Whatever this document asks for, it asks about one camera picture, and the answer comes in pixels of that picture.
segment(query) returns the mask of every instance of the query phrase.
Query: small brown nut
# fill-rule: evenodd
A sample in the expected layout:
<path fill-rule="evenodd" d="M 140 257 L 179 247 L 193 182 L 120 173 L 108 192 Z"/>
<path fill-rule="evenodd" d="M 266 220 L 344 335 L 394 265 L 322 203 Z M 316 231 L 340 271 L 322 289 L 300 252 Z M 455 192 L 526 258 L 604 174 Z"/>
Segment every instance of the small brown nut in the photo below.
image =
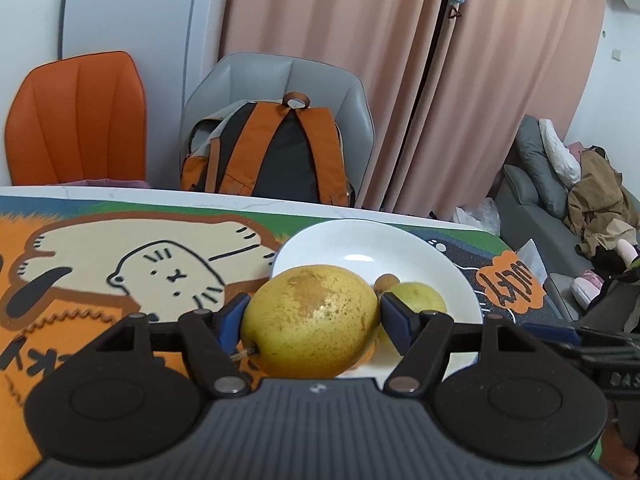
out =
<path fill-rule="evenodd" d="M 380 276 L 376 282 L 373 284 L 373 291 L 380 295 L 386 291 L 388 291 L 392 286 L 400 283 L 398 277 L 393 274 L 383 274 Z"/>

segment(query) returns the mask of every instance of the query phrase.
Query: backpack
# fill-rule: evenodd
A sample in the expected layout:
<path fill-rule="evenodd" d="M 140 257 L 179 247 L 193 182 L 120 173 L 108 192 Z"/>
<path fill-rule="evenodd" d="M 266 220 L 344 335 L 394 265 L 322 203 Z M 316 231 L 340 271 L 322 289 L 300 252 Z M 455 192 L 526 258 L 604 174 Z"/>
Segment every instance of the backpack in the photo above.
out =
<path fill-rule="evenodd" d="M 292 108 L 292 101 L 304 106 Z M 281 103 L 240 103 L 224 117 L 201 120 L 191 131 L 181 189 L 353 205 L 340 130 L 328 108 L 309 105 L 290 92 Z"/>

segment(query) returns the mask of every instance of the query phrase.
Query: orange chair backrest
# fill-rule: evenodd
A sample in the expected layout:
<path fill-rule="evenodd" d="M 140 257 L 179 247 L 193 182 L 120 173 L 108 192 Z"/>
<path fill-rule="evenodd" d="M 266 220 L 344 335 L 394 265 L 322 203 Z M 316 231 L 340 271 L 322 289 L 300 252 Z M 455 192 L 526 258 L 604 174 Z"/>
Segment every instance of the orange chair backrest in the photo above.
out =
<path fill-rule="evenodd" d="M 4 129 L 14 186 L 144 180 L 146 106 L 125 52 L 55 61 L 24 79 Z"/>

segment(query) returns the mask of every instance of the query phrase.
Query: cartoon cat illustration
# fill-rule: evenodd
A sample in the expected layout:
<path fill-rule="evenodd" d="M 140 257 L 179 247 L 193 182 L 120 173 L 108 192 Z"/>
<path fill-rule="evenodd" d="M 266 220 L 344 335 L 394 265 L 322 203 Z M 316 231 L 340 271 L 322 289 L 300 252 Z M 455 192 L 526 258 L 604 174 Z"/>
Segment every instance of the cartoon cat illustration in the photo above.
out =
<path fill-rule="evenodd" d="M 139 247 L 118 263 L 107 278 L 154 321 L 176 321 L 195 308 L 219 310 L 225 282 L 198 254 L 170 240 Z"/>
<path fill-rule="evenodd" d="M 162 321 L 218 310 L 225 289 L 228 296 L 268 278 L 277 248 L 260 224 L 235 215 L 123 212 L 57 222 L 14 261 L 0 322 L 33 322 L 54 297 L 129 312 L 133 305 Z"/>

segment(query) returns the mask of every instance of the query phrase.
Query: cartoon table mat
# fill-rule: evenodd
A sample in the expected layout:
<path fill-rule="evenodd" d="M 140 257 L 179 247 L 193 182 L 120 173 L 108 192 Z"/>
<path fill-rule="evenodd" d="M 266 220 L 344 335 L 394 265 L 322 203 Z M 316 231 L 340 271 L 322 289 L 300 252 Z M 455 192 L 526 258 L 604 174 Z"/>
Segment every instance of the cartoon table mat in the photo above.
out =
<path fill-rule="evenodd" d="M 0 480 L 40 460 L 22 418 L 38 381 L 131 312 L 171 321 L 219 309 L 268 278 L 280 245 L 328 219 L 53 198 L 0 197 Z M 556 323 L 516 254 L 478 231 L 397 227 L 460 268 L 483 313 Z M 162 354 L 184 373 L 179 354 Z M 244 361 L 242 369 L 258 375 Z"/>

